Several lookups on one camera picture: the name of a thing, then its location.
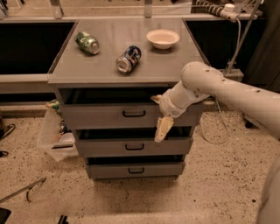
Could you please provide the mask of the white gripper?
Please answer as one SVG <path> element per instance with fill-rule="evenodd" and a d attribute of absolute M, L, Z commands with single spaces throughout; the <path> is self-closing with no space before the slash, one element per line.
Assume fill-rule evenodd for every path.
<path fill-rule="evenodd" d="M 163 95 L 153 95 L 150 99 L 159 103 L 160 111 L 164 115 L 164 117 L 157 119 L 157 130 L 154 138 L 156 143 L 160 143 L 172 128 L 173 118 L 178 118 L 186 112 L 186 91 L 172 88 L 168 89 Z"/>

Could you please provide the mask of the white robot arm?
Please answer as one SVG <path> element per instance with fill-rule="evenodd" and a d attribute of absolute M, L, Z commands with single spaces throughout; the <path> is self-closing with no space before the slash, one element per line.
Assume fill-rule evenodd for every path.
<path fill-rule="evenodd" d="M 155 141 L 162 142 L 174 120 L 194 103 L 215 97 L 248 121 L 280 140 L 280 95 L 226 78 L 219 70 L 199 61 L 186 64 L 180 81 L 152 97 L 163 114 L 157 120 Z M 269 168 L 255 224 L 280 224 L 280 157 Z"/>

